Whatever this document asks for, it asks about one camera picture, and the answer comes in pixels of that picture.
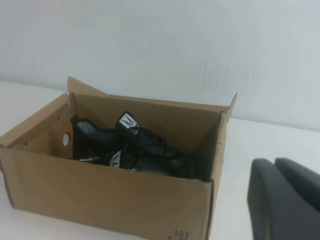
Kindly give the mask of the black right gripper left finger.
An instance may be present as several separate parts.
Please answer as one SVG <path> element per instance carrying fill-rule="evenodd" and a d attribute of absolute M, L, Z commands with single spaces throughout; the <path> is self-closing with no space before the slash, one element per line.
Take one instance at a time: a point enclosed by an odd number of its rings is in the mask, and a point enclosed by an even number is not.
<path fill-rule="evenodd" d="M 320 238 L 320 186 L 292 186 L 275 162 L 252 161 L 247 204 L 255 240 Z"/>

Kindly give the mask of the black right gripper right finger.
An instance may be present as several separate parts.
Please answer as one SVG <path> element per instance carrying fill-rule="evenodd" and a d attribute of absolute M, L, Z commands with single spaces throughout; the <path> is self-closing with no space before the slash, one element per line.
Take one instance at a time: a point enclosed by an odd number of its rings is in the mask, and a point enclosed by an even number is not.
<path fill-rule="evenodd" d="M 277 158 L 276 167 L 284 177 L 295 187 L 319 187 L 320 175 L 315 171 L 288 158 Z"/>

